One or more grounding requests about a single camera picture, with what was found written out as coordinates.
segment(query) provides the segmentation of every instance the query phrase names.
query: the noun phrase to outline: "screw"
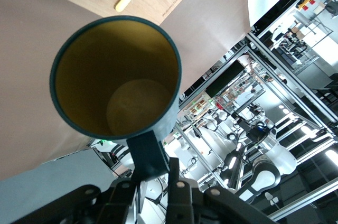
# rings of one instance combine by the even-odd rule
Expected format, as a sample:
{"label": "screw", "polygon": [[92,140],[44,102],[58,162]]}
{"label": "screw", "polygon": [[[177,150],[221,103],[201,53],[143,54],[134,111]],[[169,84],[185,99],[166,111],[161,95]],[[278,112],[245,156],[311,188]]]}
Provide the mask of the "screw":
{"label": "screw", "polygon": [[210,193],[213,196],[219,196],[221,194],[221,192],[219,190],[217,190],[217,189],[211,189]]}
{"label": "screw", "polygon": [[123,189],[129,188],[129,186],[130,186],[129,183],[123,183],[122,184],[122,188]]}
{"label": "screw", "polygon": [[85,193],[86,195],[90,195],[90,194],[92,194],[93,192],[94,192],[93,189],[88,189],[88,190],[86,190],[84,193]]}
{"label": "screw", "polygon": [[178,182],[176,183],[176,186],[177,186],[178,188],[183,188],[183,187],[185,187],[185,184],[184,184],[183,182],[181,182],[181,181],[178,181]]}

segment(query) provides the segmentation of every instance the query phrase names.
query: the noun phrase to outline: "red object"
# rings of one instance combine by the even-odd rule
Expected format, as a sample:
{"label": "red object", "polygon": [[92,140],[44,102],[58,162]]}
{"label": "red object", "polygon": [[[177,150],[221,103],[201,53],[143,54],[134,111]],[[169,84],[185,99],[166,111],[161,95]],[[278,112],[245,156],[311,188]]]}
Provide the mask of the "red object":
{"label": "red object", "polygon": [[216,106],[217,106],[217,108],[219,108],[220,110],[224,110],[223,107],[222,107],[218,102],[216,102]]}

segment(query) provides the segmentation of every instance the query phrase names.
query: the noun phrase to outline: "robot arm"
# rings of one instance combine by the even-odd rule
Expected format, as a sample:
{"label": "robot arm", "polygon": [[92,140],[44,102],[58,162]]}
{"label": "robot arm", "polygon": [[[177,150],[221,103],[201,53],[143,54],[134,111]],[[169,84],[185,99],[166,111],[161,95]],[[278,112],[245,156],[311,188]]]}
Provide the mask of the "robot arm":
{"label": "robot arm", "polygon": [[256,140],[255,135],[259,135],[258,139],[261,137],[256,145],[263,155],[253,162],[251,179],[235,193],[243,201],[252,202],[263,191],[277,186],[280,177],[291,174],[297,166],[295,157],[276,140],[276,131],[271,129],[262,134],[263,131],[256,127],[248,132],[253,141]]}

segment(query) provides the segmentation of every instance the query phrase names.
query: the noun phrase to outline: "dark green mug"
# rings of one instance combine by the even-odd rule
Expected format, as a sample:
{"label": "dark green mug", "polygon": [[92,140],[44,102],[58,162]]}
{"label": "dark green mug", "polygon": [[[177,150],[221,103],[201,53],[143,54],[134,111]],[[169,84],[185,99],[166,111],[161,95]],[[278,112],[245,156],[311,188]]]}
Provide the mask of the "dark green mug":
{"label": "dark green mug", "polygon": [[162,141],[178,112],[181,61],[159,26],[133,16],[94,21],[58,52],[50,91],[60,116],[77,131],[128,145],[135,180],[168,171]]}

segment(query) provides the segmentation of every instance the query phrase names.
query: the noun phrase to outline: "gray floor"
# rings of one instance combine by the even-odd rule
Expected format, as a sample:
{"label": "gray floor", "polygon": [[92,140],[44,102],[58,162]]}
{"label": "gray floor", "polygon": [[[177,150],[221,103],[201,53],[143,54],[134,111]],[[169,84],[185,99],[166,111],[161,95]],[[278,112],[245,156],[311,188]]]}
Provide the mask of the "gray floor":
{"label": "gray floor", "polygon": [[113,180],[93,150],[42,164],[0,181],[0,223],[11,223],[85,184],[106,191]]}

